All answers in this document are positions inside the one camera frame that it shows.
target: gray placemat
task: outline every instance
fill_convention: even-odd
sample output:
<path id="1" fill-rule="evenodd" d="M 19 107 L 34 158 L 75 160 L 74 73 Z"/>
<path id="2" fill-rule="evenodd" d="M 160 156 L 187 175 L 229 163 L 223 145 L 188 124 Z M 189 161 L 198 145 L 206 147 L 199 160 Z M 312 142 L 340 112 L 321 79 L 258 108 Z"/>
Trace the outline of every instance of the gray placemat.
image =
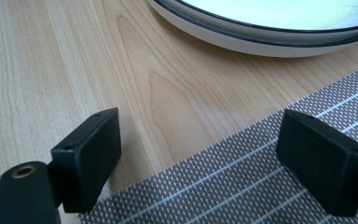
<path id="1" fill-rule="evenodd" d="M 358 71 L 287 106 L 358 141 Z M 331 217 L 276 158 L 282 110 L 80 215 L 82 223 L 358 223 Z"/>

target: woven placemat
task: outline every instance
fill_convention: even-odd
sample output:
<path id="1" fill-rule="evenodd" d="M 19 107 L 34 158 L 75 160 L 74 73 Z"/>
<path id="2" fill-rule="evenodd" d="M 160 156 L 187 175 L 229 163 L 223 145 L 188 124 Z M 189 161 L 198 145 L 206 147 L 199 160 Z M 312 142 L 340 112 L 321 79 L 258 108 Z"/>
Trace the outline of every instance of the woven placemat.
<path id="1" fill-rule="evenodd" d="M 358 71 L 287 106 L 358 141 Z M 283 110 L 97 202 L 82 223 L 358 223 L 331 217 L 275 153 Z"/>

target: light wood surface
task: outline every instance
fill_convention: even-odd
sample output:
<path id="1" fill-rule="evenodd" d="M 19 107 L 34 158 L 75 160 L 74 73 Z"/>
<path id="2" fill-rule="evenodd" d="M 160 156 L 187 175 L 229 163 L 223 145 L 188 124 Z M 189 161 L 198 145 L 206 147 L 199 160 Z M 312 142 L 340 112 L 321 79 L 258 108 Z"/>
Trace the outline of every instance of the light wood surface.
<path id="1" fill-rule="evenodd" d="M 277 59 L 205 43 L 145 0 L 0 0 L 0 175 L 118 107 L 115 192 L 358 69 L 358 45 Z M 64 222 L 75 218 L 62 215 Z"/>

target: white bowl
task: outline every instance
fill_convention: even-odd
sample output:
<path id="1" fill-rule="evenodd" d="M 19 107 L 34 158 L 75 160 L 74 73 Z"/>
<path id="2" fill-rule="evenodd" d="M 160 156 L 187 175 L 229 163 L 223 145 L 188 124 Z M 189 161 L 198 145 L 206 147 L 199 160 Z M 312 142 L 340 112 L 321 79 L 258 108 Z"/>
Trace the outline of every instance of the white bowl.
<path id="1" fill-rule="evenodd" d="M 339 30 L 358 27 L 358 0 L 176 0 L 206 13 L 285 30 Z"/>
<path id="2" fill-rule="evenodd" d="M 219 1 L 208 2 L 212 5 Z M 184 1 L 149 0 L 149 3 L 162 17 L 185 32 L 217 46 L 245 53 L 306 57 L 358 43 L 358 26 L 330 30 L 288 30 L 233 21 Z"/>

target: bowl rim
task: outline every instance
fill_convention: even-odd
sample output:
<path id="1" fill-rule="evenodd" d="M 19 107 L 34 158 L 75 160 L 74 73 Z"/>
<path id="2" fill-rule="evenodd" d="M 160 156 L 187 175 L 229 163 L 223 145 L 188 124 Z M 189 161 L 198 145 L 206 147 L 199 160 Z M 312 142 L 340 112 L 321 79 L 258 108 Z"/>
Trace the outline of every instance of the bowl rim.
<path id="1" fill-rule="evenodd" d="M 156 2 L 162 2 L 165 0 L 154 0 Z M 329 34 L 329 33 L 339 33 L 339 32 L 347 32 L 347 31 L 355 31 L 358 30 L 358 25 L 357 26 L 352 26 L 352 27 L 346 27 L 346 28 L 337 28 L 337 29 L 325 29 L 325 30 L 297 30 L 297 29 L 287 29 L 287 28 L 277 28 L 277 27 L 270 27 L 270 26 L 263 26 L 263 25 L 257 25 L 257 24 L 253 24 L 253 23 L 249 23 L 249 22 L 244 22 L 244 21 L 236 21 L 236 20 L 232 20 L 230 18 L 227 17 L 223 17 L 223 16 L 219 16 L 217 14 L 214 14 L 212 12 L 206 11 L 202 8 L 199 7 L 195 7 L 187 2 L 184 2 L 182 0 L 171 0 L 174 2 L 177 2 L 178 4 L 182 4 L 185 7 L 189 7 L 190 9 L 196 10 L 200 13 L 203 13 L 207 16 L 213 17 L 215 19 L 221 20 L 221 21 L 226 21 L 226 22 L 232 22 L 241 26 L 247 26 L 247 27 L 252 27 L 255 29 L 262 29 L 262 30 L 270 30 L 270 31 L 276 31 L 276 32 L 283 32 L 283 33 L 292 33 L 292 34 Z"/>
<path id="2" fill-rule="evenodd" d="M 340 40 L 340 41 L 337 41 L 337 42 L 331 42 L 331 43 L 326 43 L 326 44 L 316 44 L 316 45 L 303 45 L 303 44 L 288 45 L 288 44 L 270 43 L 270 42 L 266 42 L 266 41 L 260 41 L 260 40 L 256 40 L 256 39 L 252 39 L 252 38 L 248 38 L 248 37 L 243 37 L 243 36 L 238 36 L 238 35 L 233 35 L 233 34 L 230 34 L 230 33 L 223 32 L 223 31 L 215 29 L 213 27 L 204 25 L 204 24 L 202 24 L 200 22 L 191 20 L 190 18 L 180 14 L 179 12 L 175 11 L 174 9 L 172 9 L 170 7 L 167 7 L 166 5 L 164 5 L 162 3 L 161 0 L 151 0 L 151 1 L 154 1 L 159 6 L 163 7 L 166 10 L 168 10 L 169 12 L 171 12 L 176 17 L 178 17 L 178 18 L 180 18 L 180 19 L 182 19 L 184 21 L 193 23 L 194 25 L 197 25 L 197 26 L 199 26 L 201 28 L 210 30 L 210 31 L 212 31 L 214 33 L 218 33 L 220 35 L 226 35 L 226 36 L 229 36 L 229 37 L 232 37 L 232 38 L 237 38 L 239 40 L 244 40 L 244 41 L 250 41 L 250 42 L 257 43 L 257 44 L 263 44 L 263 45 L 269 45 L 269 46 L 277 46 L 277 47 L 286 47 L 286 48 L 309 48 L 309 49 L 311 49 L 311 48 L 327 48 L 327 47 L 348 45 L 350 43 L 358 42 L 358 36 L 356 36 L 356 37 L 353 37 L 353 38 Z"/>

